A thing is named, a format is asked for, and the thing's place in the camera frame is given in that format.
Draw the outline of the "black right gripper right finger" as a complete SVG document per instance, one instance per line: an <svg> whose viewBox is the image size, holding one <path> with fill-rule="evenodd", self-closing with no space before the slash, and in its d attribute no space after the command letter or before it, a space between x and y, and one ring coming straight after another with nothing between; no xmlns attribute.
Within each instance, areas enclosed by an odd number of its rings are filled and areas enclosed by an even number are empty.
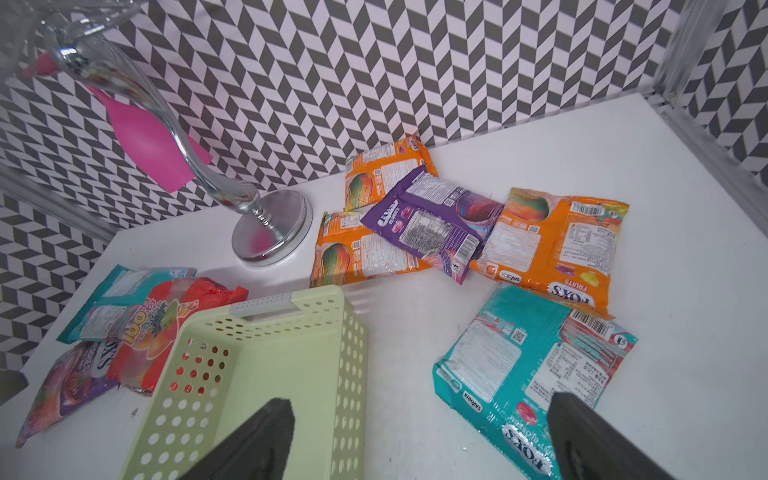
<svg viewBox="0 0 768 480"><path fill-rule="evenodd" d="M669 479L655 461L576 395L553 395L547 422L564 479Z"/></svg>

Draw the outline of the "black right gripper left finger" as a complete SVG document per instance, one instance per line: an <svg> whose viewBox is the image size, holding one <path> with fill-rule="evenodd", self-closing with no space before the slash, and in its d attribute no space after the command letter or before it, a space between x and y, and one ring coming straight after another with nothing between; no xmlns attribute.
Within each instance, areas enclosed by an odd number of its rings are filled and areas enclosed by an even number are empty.
<svg viewBox="0 0 768 480"><path fill-rule="evenodd" d="M294 430L291 402L273 398L181 479L282 479Z"/></svg>

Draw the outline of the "light green plastic basket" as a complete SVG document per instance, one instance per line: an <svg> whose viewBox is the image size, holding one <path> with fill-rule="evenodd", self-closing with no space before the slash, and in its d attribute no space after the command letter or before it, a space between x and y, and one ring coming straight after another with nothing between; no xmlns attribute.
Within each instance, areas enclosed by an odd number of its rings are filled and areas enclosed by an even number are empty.
<svg viewBox="0 0 768 480"><path fill-rule="evenodd" d="M125 479L179 479L276 400L294 416L289 479L364 475L368 330L337 286L205 310L185 322Z"/></svg>

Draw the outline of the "teal Fox's candy bag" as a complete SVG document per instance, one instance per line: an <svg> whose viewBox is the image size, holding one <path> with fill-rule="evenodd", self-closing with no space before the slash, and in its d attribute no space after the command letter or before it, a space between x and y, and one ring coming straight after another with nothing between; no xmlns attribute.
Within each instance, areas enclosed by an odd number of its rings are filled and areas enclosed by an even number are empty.
<svg viewBox="0 0 768 480"><path fill-rule="evenodd" d="M636 337L500 284L433 367L436 394L529 479L559 479L547 413L554 394L595 407Z"/></svg>

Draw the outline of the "pink purple Fox's candy bag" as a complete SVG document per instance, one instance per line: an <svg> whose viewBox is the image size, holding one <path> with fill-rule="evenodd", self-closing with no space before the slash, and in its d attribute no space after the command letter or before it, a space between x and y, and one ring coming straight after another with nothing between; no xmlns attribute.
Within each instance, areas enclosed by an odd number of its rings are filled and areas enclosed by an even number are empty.
<svg viewBox="0 0 768 480"><path fill-rule="evenodd" d="M43 381L21 427L15 447L48 430L78 409L116 388L107 373L120 343L84 341L59 357Z"/></svg>

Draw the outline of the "orange Fox's candy bag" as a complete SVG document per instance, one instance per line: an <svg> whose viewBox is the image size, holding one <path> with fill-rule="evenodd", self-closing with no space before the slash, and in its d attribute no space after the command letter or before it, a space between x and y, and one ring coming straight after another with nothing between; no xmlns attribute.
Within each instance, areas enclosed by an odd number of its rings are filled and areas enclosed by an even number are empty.
<svg viewBox="0 0 768 480"><path fill-rule="evenodd" d="M630 205L513 188L471 268L604 320L618 237Z"/></svg>

